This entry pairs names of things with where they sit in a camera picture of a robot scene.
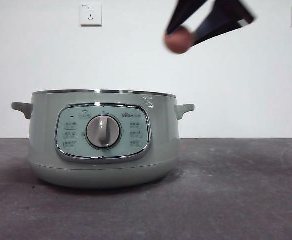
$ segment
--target control dial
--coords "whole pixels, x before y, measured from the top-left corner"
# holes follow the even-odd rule
[[[114,118],[100,115],[88,123],[86,135],[89,142],[95,147],[109,148],[119,139],[120,127]]]

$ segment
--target chrome trim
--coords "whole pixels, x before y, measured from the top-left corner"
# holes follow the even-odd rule
[[[48,90],[48,91],[36,91],[33,92],[32,95],[38,94],[69,94],[69,93],[93,93],[93,94],[140,94],[140,95],[155,95],[155,96],[163,96],[163,97],[171,97],[177,98],[175,95],[160,93],[160,92],[152,92],[152,91],[131,91],[131,90],[84,90],[84,89],[70,89],[70,90]]]
[[[83,156],[75,156],[68,153],[65,153],[63,150],[60,149],[57,143],[57,130],[58,130],[58,123],[60,119],[61,113],[69,108],[78,108],[78,107],[118,107],[118,108],[134,108],[141,110],[146,116],[146,125],[147,125],[147,132],[148,132],[148,140],[146,146],[139,152],[125,155],[125,156],[111,156],[111,157],[104,157],[104,156],[90,156],[90,157],[83,157]],[[58,114],[57,123],[56,123],[56,130],[55,130],[55,138],[54,144],[57,153],[62,157],[62,159],[72,162],[72,163],[83,163],[83,164],[115,164],[115,163],[123,163],[132,160],[137,160],[143,157],[149,149],[149,145],[151,143],[151,127],[149,123],[149,117],[144,108],[138,105],[130,105],[130,104],[123,104],[123,103],[78,103],[78,104],[70,104],[64,107]]]

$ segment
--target tabletop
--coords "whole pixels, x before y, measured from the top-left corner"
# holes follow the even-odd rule
[[[181,139],[165,178],[116,189],[39,180],[0,139],[0,240],[292,240],[292,139]]]

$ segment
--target pot base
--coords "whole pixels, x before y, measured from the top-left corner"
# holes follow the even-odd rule
[[[171,160],[159,164],[103,169],[61,169],[30,163],[37,176],[54,185],[77,189],[111,189],[148,183],[164,177],[175,166]]]

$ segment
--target pot rim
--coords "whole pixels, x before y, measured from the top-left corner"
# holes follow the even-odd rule
[[[39,94],[68,94],[68,93],[94,93],[94,94],[139,94],[139,95],[155,95],[163,97],[177,98],[175,95],[161,93],[161,92],[152,92],[152,91],[132,91],[132,90],[106,90],[106,89],[64,89],[64,90],[46,90],[46,91],[36,91],[32,95]]]

